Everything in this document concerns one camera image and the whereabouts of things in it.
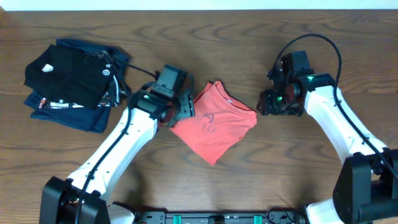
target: white logo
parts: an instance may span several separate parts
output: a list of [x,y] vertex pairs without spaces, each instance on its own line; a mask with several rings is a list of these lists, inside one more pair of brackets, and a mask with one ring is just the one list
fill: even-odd
[[54,70],[54,68],[53,68],[53,66],[51,66],[49,64],[44,65],[44,67],[42,69],[43,72],[51,72],[52,70]]
[[111,72],[108,69],[102,71],[103,75],[109,75]]

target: clothing pile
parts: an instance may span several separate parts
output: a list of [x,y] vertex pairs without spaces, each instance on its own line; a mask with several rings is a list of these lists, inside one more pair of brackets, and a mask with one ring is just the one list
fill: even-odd
[[130,91],[129,59],[114,47],[58,39],[26,67],[24,84],[34,89],[24,102],[35,109],[30,117],[102,133],[111,107]]

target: wood grain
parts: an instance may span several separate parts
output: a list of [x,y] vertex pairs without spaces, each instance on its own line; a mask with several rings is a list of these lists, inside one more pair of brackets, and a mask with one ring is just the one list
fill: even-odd
[[[195,76],[195,91],[222,80],[254,108],[279,50],[309,32],[336,42],[343,57],[340,88],[361,121],[398,148],[397,11],[118,11],[8,12],[0,23],[0,222],[37,223],[41,190],[53,175],[66,178],[115,127],[112,109],[103,134],[29,118],[22,103],[31,89],[24,69],[57,38],[115,45],[134,65],[165,63]],[[334,74],[337,59],[324,41],[303,39],[315,71]],[[127,71],[136,90],[150,77]],[[341,164],[308,115],[258,117],[258,124],[211,167],[178,137],[161,129],[134,158],[113,200],[168,210],[265,210],[331,197]],[[396,223],[389,219],[378,223]]]

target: clothing label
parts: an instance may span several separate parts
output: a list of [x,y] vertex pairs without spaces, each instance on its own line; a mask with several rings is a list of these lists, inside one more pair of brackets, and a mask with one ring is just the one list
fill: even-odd
[[42,71],[43,72],[51,72],[52,70],[54,70],[53,66],[49,65],[49,64],[45,64]]
[[51,109],[60,109],[60,108],[82,108],[83,106],[78,105],[76,103],[69,104],[69,103],[54,103],[50,102]]

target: printed logo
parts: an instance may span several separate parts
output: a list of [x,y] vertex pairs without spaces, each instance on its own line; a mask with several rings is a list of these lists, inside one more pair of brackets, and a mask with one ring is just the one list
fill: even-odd
[[40,101],[39,108],[43,107],[43,104],[45,104],[45,97]]
[[111,72],[108,69],[102,71],[103,75],[109,75]]

